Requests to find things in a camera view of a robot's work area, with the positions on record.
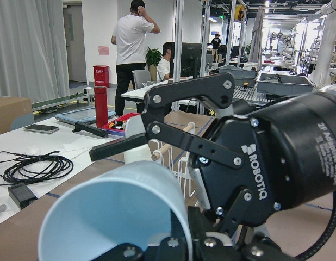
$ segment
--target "black hair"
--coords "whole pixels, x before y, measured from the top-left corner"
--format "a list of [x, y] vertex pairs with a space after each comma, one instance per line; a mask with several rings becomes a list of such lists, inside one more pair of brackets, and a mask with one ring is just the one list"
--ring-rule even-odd
[[166, 55], [169, 49], [172, 50], [173, 44], [174, 42], [166, 42], [165, 44], [163, 44], [162, 47], [163, 55]]
[[130, 11], [132, 13], [138, 13], [138, 7], [144, 7], [145, 8], [145, 3], [143, 0], [132, 0], [130, 3]]

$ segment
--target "white t-shirt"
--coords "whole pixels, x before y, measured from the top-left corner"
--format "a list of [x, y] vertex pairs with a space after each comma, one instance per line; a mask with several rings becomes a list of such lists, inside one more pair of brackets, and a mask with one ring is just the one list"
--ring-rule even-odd
[[169, 68], [170, 68], [170, 62], [167, 61], [166, 59], [162, 58], [161, 61], [159, 61], [157, 65], [157, 74], [159, 77], [157, 77], [157, 82], [161, 82], [164, 79], [164, 76], [169, 73]]
[[146, 32], [151, 32], [154, 24], [141, 16], [126, 15], [120, 18], [114, 29], [116, 37], [116, 64], [146, 63], [144, 38]]

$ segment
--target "light blue cup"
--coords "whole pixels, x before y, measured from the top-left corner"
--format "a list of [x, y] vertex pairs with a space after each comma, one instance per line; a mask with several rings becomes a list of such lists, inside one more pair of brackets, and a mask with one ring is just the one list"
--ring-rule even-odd
[[47, 213], [39, 235], [39, 261], [92, 260], [121, 243], [146, 250], [170, 235], [171, 210], [192, 239], [179, 184], [171, 171], [137, 161], [80, 184]]

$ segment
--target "black hose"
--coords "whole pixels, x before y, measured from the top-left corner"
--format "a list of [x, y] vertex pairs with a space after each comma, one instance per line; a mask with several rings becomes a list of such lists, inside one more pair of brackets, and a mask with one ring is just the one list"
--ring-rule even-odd
[[296, 256], [296, 258], [299, 260], [307, 260], [311, 258], [313, 255], [315, 255], [324, 246], [327, 240], [331, 237], [335, 228], [336, 228], [336, 191], [333, 193], [333, 207], [331, 217], [323, 234], [309, 249]]

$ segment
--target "fire extinguisher box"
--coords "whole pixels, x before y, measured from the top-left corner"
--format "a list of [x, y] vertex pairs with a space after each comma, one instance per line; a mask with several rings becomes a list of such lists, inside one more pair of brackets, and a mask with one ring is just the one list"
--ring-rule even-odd
[[109, 83], [109, 66], [108, 65], [96, 65], [93, 66], [94, 70], [94, 86], [110, 87]]

